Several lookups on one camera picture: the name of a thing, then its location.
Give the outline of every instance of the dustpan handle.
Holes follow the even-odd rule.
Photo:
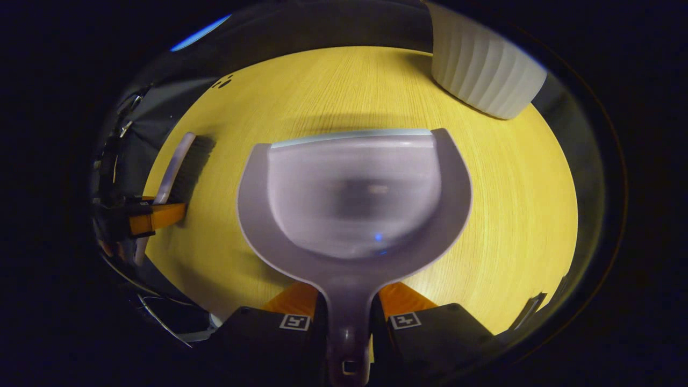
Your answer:
[[[369,316],[375,291],[327,291],[327,367],[334,387],[363,387],[370,360]]]

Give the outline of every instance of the dark background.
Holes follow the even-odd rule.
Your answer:
[[[109,269],[93,259],[85,203],[96,130],[122,86],[159,52],[152,48],[171,47],[240,5],[3,6],[8,384],[213,382],[206,365],[166,335],[152,335],[103,280]],[[686,380],[679,328],[687,254],[677,238],[685,230],[686,3],[480,6],[549,46],[594,90],[619,134],[630,202],[619,256],[588,307],[531,356],[479,384],[679,385]]]

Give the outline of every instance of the ribbed white container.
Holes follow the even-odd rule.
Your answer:
[[[434,33],[432,76],[448,92],[498,118],[514,118],[542,87],[547,71],[482,24],[426,2]]]

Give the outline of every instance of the gray dustpan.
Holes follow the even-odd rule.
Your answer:
[[[237,214],[263,261],[325,297],[332,384],[363,386],[372,298],[441,257],[471,203],[447,130],[382,129],[255,145]]]

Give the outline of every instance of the yellow wooden surface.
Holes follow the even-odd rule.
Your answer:
[[[491,118],[437,86],[430,66],[430,54],[412,50],[327,48],[252,65],[208,89],[171,132],[145,193],[157,191],[184,133],[217,144],[186,219],[158,230],[148,256],[221,318],[240,305],[260,307],[291,280],[264,264],[239,229],[237,186],[254,144],[365,128],[445,127],[473,179],[473,213],[452,250],[404,282],[437,304],[460,303],[493,333],[507,329],[528,298],[545,292],[546,304],[568,271],[577,234],[563,152],[533,106],[510,121]]]

